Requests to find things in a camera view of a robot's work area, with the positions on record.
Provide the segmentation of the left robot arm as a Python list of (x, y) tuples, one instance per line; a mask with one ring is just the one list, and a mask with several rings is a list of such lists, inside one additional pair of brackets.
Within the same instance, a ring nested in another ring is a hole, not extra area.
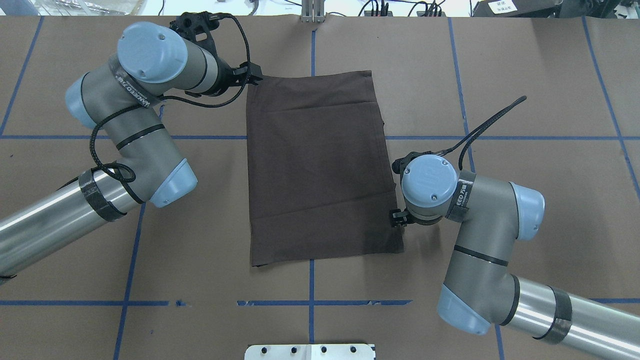
[(204, 109), (262, 80), (247, 35), (230, 13), (183, 13), (162, 26), (135, 22), (116, 52), (66, 91), (69, 113), (90, 129), (94, 164), (55, 192), (1, 221), (1, 283), (139, 205), (157, 208), (195, 189), (197, 177), (156, 107), (180, 101)]

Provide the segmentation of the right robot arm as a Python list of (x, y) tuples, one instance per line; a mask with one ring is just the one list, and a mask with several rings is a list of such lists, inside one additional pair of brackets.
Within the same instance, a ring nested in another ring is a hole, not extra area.
[(601, 359), (639, 358), (638, 316), (508, 271), (515, 242), (533, 239), (542, 224), (539, 191), (456, 170), (439, 153), (410, 152), (391, 170), (406, 205), (390, 213), (391, 225), (460, 225), (439, 294), (443, 321), (474, 335), (512, 328)]

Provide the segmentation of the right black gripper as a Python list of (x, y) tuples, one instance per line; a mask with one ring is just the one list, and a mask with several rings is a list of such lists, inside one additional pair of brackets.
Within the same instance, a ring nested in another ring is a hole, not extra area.
[(441, 221), (441, 214), (432, 208), (406, 207), (392, 209), (389, 211), (389, 220), (392, 228), (406, 227), (410, 224), (410, 219), (415, 224), (431, 226)]

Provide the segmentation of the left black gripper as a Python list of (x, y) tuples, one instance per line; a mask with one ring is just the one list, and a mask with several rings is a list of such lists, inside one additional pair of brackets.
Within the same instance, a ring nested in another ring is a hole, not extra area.
[(226, 60), (216, 59), (218, 75), (215, 80), (215, 95), (221, 96), (231, 87), (250, 84), (258, 86), (265, 76), (262, 68), (250, 61), (244, 61), (237, 67), (231, 67)]

